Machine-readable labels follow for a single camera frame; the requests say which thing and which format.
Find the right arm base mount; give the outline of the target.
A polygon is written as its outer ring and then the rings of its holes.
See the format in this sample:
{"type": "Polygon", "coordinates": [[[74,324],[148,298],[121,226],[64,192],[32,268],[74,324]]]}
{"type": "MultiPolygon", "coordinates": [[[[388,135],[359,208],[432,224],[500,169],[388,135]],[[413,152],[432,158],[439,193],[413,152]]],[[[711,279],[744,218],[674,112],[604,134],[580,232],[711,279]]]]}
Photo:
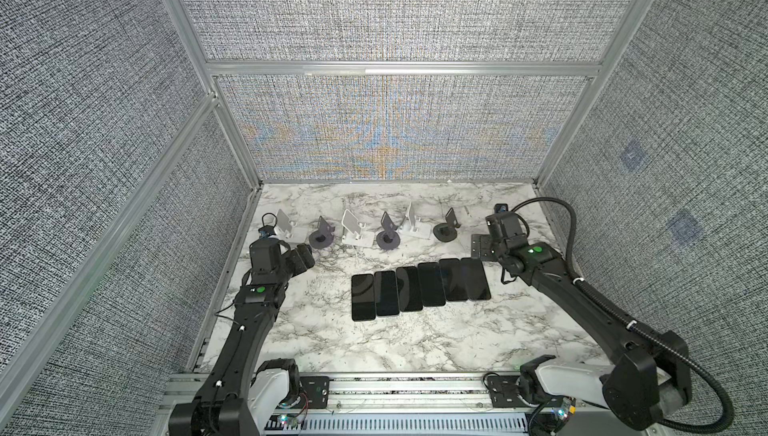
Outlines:
{"type": "Polygon", "coordinates": [[[550,397],[547,402],[526,401],[520,392],[518,376],[488,372],[481,377],[481,382],[488,391],[493,408],[527,408],[529,424],[564,425],[575,413],[573,401],[562,396],[550,397]]]}

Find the large black phone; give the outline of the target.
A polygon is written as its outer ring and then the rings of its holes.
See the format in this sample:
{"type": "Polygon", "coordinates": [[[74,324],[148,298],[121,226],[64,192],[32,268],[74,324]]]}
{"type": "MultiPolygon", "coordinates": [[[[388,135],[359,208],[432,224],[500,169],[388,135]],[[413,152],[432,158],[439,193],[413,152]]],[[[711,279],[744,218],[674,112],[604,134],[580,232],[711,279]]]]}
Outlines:
{"type": "Polygon", "coordinates": [[[457,258],[440,259],[438,264],[445,299],[448,302],[467,301],[469,297],[461,261],[457,258]]]}

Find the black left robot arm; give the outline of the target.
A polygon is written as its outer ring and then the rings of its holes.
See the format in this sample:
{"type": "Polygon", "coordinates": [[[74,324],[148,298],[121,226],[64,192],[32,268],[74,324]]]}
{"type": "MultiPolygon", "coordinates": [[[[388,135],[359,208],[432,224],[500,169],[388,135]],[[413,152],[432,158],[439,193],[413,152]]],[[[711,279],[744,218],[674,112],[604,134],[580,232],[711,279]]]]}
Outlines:
{"type": "Polygon", "coordinates": [[[188,403],[176,405],[170,435],[260,435],[281,405],[299,400],[296,362],[258,362],[290,280],[315,265],[312,249],[275,237],[249,246],[251,268],[234,298],[232,327],[210,375],[188,403]]]}

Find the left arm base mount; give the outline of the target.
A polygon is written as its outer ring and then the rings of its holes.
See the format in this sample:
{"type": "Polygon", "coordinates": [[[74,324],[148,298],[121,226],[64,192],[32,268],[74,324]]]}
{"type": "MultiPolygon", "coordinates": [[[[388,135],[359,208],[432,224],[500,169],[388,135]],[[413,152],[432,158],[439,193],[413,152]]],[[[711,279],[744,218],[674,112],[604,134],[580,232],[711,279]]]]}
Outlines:
{"type": "Polygon", "coordinates": [[[328,376],[301,376],[300,390],[296,397],[280,403],[278,411],[298,412],[303,409],[326,409],[330,396],[331,378],[328,376]]]}

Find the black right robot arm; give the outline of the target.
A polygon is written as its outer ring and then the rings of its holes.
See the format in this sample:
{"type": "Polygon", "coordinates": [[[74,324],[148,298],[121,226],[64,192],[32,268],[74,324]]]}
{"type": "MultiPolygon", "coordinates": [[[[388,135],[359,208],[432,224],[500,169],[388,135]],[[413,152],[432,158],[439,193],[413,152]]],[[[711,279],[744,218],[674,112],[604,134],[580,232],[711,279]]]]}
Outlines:
{"type": "Polygon", "coordinates": [[[689,404],[690,369],[671,355],[685,351],[674,334],[638,335],[623,310],[589,284],[575,281],[563,256],[547,243],[529,243],[517,215],[487,217],[490,253],[504,270],[547,296],[585,330],[605,352],[607,366],[566,363],[544,355],[522,365],[519,397],[530,405],[570,397],[609,409],[626,426],[640,431],[689,404]]]}

